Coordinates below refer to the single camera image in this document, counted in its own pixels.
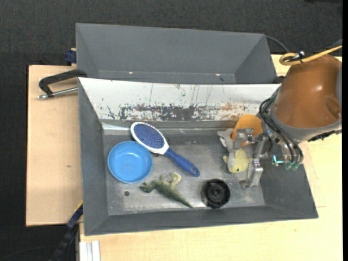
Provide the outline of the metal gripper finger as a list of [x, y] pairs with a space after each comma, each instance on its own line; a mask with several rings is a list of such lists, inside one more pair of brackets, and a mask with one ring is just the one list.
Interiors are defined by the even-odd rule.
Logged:
[[246, 178], [240, 181], [240, 185], [243, 189], [250, 187], [257, 187], [260, 182], [264, 169], [261, 166], [260, 160], [251, 160], [247, 167]]
[[243, 147], [256, 142], [253, 128], [237, 129], [233, 147]]

